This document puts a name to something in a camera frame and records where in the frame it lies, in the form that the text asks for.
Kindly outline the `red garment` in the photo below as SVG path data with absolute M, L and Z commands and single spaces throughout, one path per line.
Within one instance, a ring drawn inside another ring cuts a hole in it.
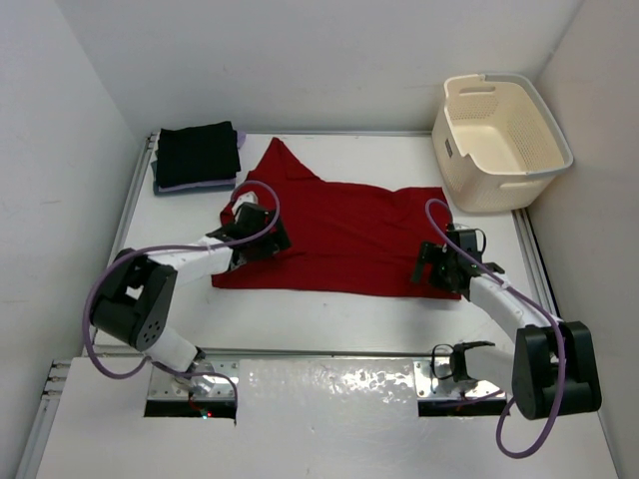
M 427 201 L 445 198 L 441 188 L 390 191 L 328 182 L 279 139 L 271 140 L 248 179 L 263 206 L 281 210 L 291 245 L 273 257 L 213 275 L 214 287 L 458 298 L 429 284 L 426 276 L 411 280 L 421 244 L 441 243 L 435 230 L 449 222 L 442 207 L 425 211 Z

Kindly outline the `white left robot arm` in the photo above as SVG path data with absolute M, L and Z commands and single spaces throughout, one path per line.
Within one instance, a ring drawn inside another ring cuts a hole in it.
M 242 202 L 232 220 L 188 244 L 121 250 L 88 298 L 89 324 L 180 377 L 201 350 L 167 325 L 177 287 L 272 257 L 291 242 L 280 210 Z

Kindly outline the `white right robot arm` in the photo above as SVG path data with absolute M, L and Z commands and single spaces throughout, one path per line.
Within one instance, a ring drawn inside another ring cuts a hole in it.
M 553 414 L 557 393 L 560 415 L 599 410 L 602 394 L 588 327 L 537 309 L 513 292 L 504 269 L 483 261 L 475 231 L 449 227 L 445 234 L 445 245 L 421 244 L 412 281 L 426 278 L 436 289 L 463 296 L 499 325 L 514 350 L 500 351 L 486 340 L 460 342 L 449 346 L 448 364 L 432 365 L 430 375 L 461 383 L 486 380 L 512 395 L 530 420 Z

